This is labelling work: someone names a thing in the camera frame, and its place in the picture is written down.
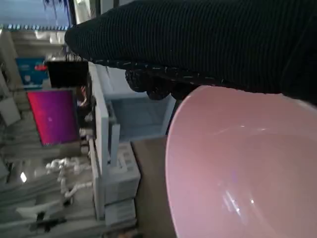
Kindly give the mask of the right black gloved robot hand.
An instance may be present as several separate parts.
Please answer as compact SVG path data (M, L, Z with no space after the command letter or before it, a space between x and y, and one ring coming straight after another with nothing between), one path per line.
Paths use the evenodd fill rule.
M314 0L135 0L69 28L65 42L152 100L208 85L317 103Z

